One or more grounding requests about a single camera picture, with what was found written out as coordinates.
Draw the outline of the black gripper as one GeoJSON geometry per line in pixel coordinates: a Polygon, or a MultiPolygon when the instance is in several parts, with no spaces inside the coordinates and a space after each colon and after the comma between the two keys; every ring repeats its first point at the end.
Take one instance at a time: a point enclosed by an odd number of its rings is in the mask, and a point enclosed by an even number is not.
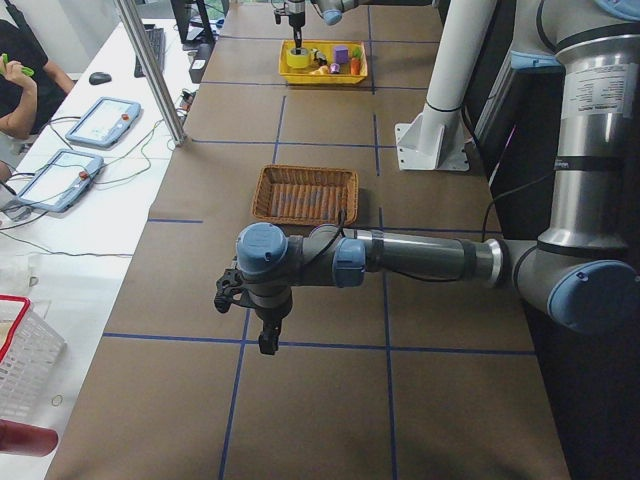
{"type": "Polygon", "coordinates": [[[263,321],[263,328],[258,337],[261,354],[275,355],[279,350],[281,321],[292,310],[292,293],[280,292],[275,296],[259,296],[249,294],[256,315],[263,321]]]}
{"type": "Polygon", "coordinates": [[[306,1],[285,0],[284,7],[289,19],[289,25],[294,28],[294,46],[296,49],[300,49],[302,48],[302,27],[306,22],[306,1]]]}

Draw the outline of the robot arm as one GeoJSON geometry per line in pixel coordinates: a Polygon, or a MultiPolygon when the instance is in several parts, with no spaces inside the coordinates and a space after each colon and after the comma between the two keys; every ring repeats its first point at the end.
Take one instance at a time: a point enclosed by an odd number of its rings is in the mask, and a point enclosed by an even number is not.
{"type": "Polygon", "coordinates": [[[273,7],[277,24],[288,19],[292,29],[294,48],[302,48],[302,29],[306,24],[306,6],[311,5],[326,25],[333,26],[341,21],[344,14],[360,6],[429,6],[436,1],[358,1],[358,0],[287,0],[280,7],[273,7]]]}
{"type": "Polygon", "coordinates": [[[368,272],[425,282],[509,286],[555,323],[599,334],[639,309],[639,275],[619,227],[623,172],[636,125],[639,5],[635,1],[520,1],[511,65],[559,68],[563,93],[548,227],[533,241],[471,242],[358,230],[343,219],[308,236],[256,222],[240,232],[214,304],[262,320],[262,353],[279,346],[296,286],[355,287],[368,272]]]}

